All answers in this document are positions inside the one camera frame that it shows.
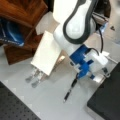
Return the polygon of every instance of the black stand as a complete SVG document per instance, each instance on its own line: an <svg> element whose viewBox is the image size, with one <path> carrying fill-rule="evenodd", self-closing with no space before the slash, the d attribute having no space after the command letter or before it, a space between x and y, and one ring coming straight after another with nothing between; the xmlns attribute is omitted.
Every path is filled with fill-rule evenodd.
<svg viewBox="0 0 120 120"><path fill-rule="evenodd" d="M120 120L120 63L87 103L105 120Z"/></svg>

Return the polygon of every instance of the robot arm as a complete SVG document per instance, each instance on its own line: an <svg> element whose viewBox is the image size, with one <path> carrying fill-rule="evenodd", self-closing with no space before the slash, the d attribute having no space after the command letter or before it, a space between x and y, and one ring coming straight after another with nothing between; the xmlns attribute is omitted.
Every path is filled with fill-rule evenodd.
<svg viewBox="0 0 120 120"><path fill-rule="evenodd" d="M97 0L78 0L71 15L54 31L54 38L69 55L71 65L78 73L78 79L89 73L90 78L94 79L94 72L108 63L101 53L97 54L83 44L94 25L91 18L96 3Z"/></svg>

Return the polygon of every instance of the blue robot part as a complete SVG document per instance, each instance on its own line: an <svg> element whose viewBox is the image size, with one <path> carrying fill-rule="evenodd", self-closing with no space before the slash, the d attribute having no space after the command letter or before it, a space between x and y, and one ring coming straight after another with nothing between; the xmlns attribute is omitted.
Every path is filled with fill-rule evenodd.
<svg viewBox="0 0 120 120"><path fill-rule="evenodd" d="M70 56L70 59L75 65L80 65L78 68L80 70L78 73L78 79L86 76L87 73L90 72L90 65L94 62L93 60L85 61L85 54L87 51L89 51L89 48L82 45Z"/></svg>

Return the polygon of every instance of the wire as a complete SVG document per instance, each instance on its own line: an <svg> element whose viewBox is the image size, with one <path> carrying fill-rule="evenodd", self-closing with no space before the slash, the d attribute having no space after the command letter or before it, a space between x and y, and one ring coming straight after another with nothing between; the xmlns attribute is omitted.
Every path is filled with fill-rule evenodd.
<svg viewBox="0 0 120 120"><path fill-rule="evenodd" d="M92 15L92 18L93 18L93 20L95 21L96 27L97 27L97 29L98 29L98 31L99 31L99 33L100 33L100 38L101 38L101 50L100 50L100 52L102 53L102 52L103 52L103 48L104 48L104 40L103 40L102 32L101 32L101 30L100 30L100 28L99 28L99 26L98 26L98 24L97 24L97 21L96 21L96 19L94 18L93 15Z"/></svg>

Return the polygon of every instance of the white table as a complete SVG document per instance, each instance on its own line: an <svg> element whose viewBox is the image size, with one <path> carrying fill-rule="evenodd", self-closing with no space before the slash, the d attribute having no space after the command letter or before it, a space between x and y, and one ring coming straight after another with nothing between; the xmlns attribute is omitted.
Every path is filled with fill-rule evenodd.
<svg viewBox="0 0 120 120"><path fill-rule="evenodd" d="M46 81L37 88L25 81L30 75L32 59L9 66L3 47L0 47L0 81L21 99L42 120L94 120L87 101L98 84L84 78L78 82L66 103L63 98L75 77L75 71L66 59Z"/></svg>

